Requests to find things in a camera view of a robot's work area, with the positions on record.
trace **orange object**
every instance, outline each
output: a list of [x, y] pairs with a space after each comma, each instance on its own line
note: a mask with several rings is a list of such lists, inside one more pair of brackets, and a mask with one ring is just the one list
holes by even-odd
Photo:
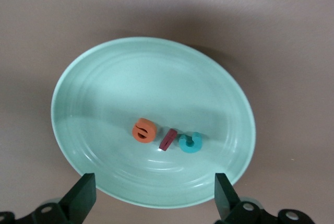
[[140, 118], [132, 129], [132, 135], [139, 142], [149, 143], [155, 139], [157, 127], [148, 119]]

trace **brown surface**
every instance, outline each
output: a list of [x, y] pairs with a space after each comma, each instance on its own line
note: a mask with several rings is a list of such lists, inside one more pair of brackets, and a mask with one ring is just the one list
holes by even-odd
[[[88, 48], [152, 36], [210, 55], [254, 110], [254, 158], [235, 186], [271, 214], [334, 219], [334, 0], [0, 0], [0, 210], [63, 196], [79, 175], [50, 121], [54, 86]], [[213, 223], [213, 201], [175, 210], [98, 192], [85, 223]]]

